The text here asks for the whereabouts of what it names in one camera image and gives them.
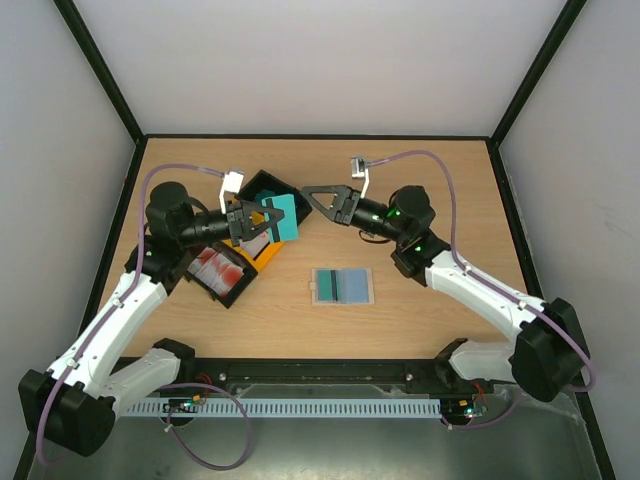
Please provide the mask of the teal credit card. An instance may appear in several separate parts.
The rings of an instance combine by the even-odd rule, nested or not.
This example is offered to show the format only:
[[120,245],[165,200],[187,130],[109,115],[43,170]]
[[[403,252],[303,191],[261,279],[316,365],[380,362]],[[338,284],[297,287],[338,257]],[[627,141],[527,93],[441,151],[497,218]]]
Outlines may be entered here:
[[268,230],[272,244],[295,241],[299,238],[296,204],[293,194],[266,197],[261,200],[261,205],[269,209],[266,213],[268,221],[272,220],[271,211],[274,211],[276,223]]
[[317,270],[316,300],[320,303],[341,303],[343,283],[343,272],[341,270]]

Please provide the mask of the beige card holder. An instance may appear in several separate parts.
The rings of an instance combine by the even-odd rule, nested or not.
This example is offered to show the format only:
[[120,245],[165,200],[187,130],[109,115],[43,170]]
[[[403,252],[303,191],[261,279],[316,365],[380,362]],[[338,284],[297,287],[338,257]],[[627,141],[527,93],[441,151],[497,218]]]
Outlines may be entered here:
[[373,275],[369,268],[313,269],[313,305],[371,305],[375,303]]

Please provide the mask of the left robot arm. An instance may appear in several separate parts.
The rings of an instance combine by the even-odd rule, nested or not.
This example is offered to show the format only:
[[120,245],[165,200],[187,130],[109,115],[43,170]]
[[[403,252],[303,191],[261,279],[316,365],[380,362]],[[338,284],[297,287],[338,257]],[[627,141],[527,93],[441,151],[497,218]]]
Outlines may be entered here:
[[169,181],[144,189],[142,206],[139,243],[108,301],[46,371],[30,370],[19,383],[38,455],[45,441],[92,455],[124,413],[188,369],[193,348],[170,339],[121,370],[115,366],[203,247],[222,240],[239,245],[264,232],[282,240],[281,227],[297,226],[290,195],[259,203],[223,201],[220,209],[208,210],[184,185]]

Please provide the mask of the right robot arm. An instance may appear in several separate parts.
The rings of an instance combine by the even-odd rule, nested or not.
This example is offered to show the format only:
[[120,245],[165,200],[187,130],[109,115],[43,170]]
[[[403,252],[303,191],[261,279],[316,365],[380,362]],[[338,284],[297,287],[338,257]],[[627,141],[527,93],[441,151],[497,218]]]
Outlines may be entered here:
[[435,211],[423,187],[403,186],[389,204],[347,185],[306,186],[301,194],[328,220],[394,242],[391,257],[404,277],[450,296],[504,335],[503,343],[464,340],[452,347],[436,367],[443,389],[455,392],[474,379],[503,380],[550,402],[586,367],[575,308],[561,298],[548,302],[522,293],[466,262],[432,231]]

